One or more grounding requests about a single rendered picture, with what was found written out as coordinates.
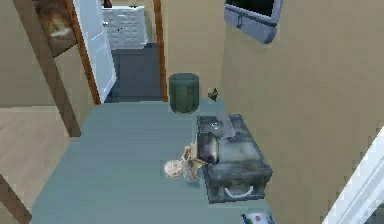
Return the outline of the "dark grey chest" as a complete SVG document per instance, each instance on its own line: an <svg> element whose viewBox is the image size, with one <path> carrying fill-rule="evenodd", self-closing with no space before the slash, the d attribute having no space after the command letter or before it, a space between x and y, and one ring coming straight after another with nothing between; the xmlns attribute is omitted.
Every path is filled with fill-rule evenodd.
<svg viewBox="0 0 384 224"><path fill-rule="evenodd" d="M210 204L258 200L265 197L272 169L263 157L240 114L229 115L236 135L224 138L216 116L198 116L197 134L218 138L219 161L202 167Z"/></svg>

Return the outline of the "dark grey pillow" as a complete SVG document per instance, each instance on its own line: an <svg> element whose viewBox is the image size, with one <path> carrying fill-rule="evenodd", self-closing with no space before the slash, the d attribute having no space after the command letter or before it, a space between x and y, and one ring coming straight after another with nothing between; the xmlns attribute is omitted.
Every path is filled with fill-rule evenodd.
<svg viewBox="0 0 384 224"><path fill-rule="evenodd" d="M210 165L218 163L218 138L212 132L197 134L197 158Z"/></svg>

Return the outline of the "white dark-edged box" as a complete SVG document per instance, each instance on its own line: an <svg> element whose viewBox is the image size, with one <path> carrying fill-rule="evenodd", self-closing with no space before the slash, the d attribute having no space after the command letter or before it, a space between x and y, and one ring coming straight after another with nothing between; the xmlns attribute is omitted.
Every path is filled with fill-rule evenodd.
<svg viewBox="0 0 384 224"><path fill-rule="evenodd" d="M276 224L268 213L248 213L241 215L242 224Z"/></svg>

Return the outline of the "white panelled room door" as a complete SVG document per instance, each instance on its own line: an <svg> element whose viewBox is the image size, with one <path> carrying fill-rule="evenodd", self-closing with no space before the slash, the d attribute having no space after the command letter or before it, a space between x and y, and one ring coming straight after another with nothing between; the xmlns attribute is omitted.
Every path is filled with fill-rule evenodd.
<svg viewBox="0 0 384 224"><path fill-rule="evenodd" d="M384 202L384 126L322 224L364 224Z"/></svg>

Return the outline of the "beige plush toy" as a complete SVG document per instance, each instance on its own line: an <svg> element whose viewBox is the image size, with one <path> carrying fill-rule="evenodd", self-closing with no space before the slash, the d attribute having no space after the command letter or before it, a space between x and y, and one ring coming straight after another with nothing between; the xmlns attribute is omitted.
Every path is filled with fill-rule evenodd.
<svg viewBox="0 0 384 224"><path fill-rule="evenodd" d="M184 147L179 160L169 160L163 166L163 172L167 178L176 179L183 177L187 182L199 180L198 170L206 165L206 162L197 157L197 142Z"/></svg>

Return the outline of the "grey cloth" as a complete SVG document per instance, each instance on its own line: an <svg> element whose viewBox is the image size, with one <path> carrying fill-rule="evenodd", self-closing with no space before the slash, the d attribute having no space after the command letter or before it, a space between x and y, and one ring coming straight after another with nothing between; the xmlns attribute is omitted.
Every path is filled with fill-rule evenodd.
<svg viewBox="0 0 384 224"><path fill-rule="evenodd" d="M229 115L225 112L220 112L216 114L217 120L222 124L222 132L224 138L232 138L236 135L236 132L232 126Z"/></svg>

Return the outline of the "white tiled cabinet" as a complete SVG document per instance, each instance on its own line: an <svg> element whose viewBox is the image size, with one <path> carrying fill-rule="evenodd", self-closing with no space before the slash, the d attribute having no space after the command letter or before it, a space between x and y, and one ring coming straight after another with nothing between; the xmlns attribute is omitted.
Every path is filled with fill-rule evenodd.
<svg viewBox="0 0 384 224"><path fill-rule="evenodd" d="M144 6L112 6L103 9L110 47L143 49L148 43Z"/></svg>

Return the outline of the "dark green round bin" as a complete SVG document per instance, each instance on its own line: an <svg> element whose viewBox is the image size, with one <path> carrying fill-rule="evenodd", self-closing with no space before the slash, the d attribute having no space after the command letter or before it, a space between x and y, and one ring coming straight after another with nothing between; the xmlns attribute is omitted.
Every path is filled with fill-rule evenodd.
<svg viewBox="0 0 384 224"><path fill-rule="evenodd" d="M192 113L199 107L199 77L176 73L169 77L169 103L175 113Z"/></svg>

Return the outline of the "brown framed picture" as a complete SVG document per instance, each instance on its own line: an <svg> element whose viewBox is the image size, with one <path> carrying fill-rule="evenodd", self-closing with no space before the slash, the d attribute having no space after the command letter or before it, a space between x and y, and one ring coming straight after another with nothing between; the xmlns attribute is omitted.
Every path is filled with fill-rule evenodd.
<svg viewBox="0 0 384 224"><path fill-rule="evenodd" d="M65 0L33 0L54 57L77 44Z"/></svg>

